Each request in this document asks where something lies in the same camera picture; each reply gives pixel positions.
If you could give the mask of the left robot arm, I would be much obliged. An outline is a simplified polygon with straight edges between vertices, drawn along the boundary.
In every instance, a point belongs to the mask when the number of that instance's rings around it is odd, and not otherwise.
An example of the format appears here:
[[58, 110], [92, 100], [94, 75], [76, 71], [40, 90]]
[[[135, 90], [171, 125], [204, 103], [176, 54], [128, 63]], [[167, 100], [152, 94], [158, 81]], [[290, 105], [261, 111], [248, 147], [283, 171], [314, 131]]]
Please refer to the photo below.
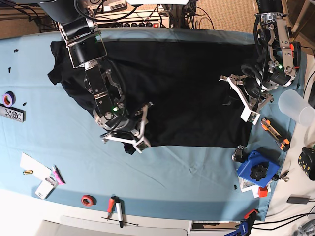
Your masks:
[[300, 66], [300, 44], [291, 43], [291, 28], [285, 17], [289, 14], [284, 0], [253, 1], [255, 23], [253, 36], [258, 52], [256, 64], [243, 64], [242, 76], [221, 76], [229, 83], [243, 103], [241, 119], [257, 124], [259, 111], [273, 102], [270, 92], [290, 86]]

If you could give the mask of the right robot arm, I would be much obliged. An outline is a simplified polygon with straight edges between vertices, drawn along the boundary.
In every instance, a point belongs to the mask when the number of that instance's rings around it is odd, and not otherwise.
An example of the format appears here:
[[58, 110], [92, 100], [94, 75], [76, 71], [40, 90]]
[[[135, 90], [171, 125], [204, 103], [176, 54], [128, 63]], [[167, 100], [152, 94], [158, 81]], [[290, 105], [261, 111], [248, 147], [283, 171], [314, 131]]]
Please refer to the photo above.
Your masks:
[[151, 145], [145, 137], [145, 126], [152, 103], [132, 115], [127, 111], [120, 72], [111, 60], [107, 61], [108, 68], [101, 65], [108, 54], [94, 10], [84, 0], [44, 0], [39, 6], [58, 23], [73, 68], [85, 70], [84, 84], [96, 103], [93, 117], [106, 130], [101, 135], [103, 142], [121, 142], [142, 153]]

